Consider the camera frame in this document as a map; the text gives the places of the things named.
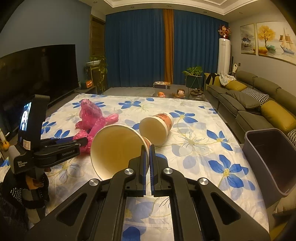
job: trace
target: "silver screw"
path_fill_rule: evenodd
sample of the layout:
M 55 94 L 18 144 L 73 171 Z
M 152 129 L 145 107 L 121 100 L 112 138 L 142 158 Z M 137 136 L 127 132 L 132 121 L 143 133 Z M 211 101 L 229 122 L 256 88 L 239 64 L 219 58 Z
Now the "silver screw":
M 124 170 L 124 173 L 127 174 L 127 175 L 131 175 L 131 174 L 133 174 L 133 169 L 127 168 L 127 169 Z
M 99 180 L 98 179 L 91 179 L 91 180 L 89 180 L 89 184 L 91 186 L 96 186 L 99 184 Z
M 207 185 L 207 184 L 209 184 L 209 180 L 203 177 L 203 178 L 200 179 L 200 184 L 201 185 Z
M 171 168 L 167 167 L 167 168 L 163 169 L 163 172 L 165 174 L 172 174 L 173 173 L 173 170 Z

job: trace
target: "flat screen tv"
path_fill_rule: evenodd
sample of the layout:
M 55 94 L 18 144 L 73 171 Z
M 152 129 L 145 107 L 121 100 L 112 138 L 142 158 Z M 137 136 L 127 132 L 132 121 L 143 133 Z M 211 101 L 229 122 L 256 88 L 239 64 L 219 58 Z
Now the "flat screen tv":
M 75 45 L 36 47 L 0 58 L 4 134 L 18 129 L 24 104 L 34 94 L 48 95 L 52 103 L 78 86 Z

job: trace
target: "pink plastic bag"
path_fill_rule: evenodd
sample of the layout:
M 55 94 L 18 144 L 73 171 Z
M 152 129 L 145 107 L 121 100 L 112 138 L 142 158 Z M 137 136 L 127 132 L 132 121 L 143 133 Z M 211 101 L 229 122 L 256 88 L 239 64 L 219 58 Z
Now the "pink plastic bag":
M 87 137 L 87 146 L 80 147 L 80 152 L 90 153 L 91 144 L 94 136 L 105 125 L 111 125 L 118 121 L 118 114 L 112 114 L 107 117 L 102 115 L 102 111 L 93 102 L 88 99 L 81 100 L 81 111 L 79 113 L 81 121 L 77 122 L 76 129 L 81 129 L 74 137 L 73 140 Z

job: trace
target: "sofa backrest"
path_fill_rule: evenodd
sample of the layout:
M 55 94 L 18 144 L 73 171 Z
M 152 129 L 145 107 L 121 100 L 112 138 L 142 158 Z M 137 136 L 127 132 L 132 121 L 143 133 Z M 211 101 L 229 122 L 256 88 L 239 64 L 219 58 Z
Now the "sofa backrest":
M 296 97 L 281 88 L 276 90 L 275 101 L 296 116 Z
M 257 77 L 254 78 L 254 89 L 261 91 L 262 93 L 268 94 L 271 98 L 275 98 L 276 90 L 280 88 L 276 83 L 273 83 L 267 79 Z
M 253 89 L 254 86 L 254 78 L 257 78 L 255 74 L 245 72 L 245 71 L 238 71 L 235 78 L 240 82 L 247 84 L 248 87 Z

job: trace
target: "sailboat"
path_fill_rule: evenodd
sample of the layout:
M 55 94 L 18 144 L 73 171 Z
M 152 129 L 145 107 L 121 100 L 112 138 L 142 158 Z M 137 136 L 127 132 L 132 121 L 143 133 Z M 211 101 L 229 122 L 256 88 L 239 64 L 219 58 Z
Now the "sailboat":
M 284 34 L 280 36 L 279 41 L 282 42 L 281 48 L 283 49 L 284 52 L 289 53 L 289 54 L 295 53 L 291 49 L 291 44 L 294 44 L 294 43 L 292 42 L 289 34 L 286 35 L 285 28 L 284 28 Z

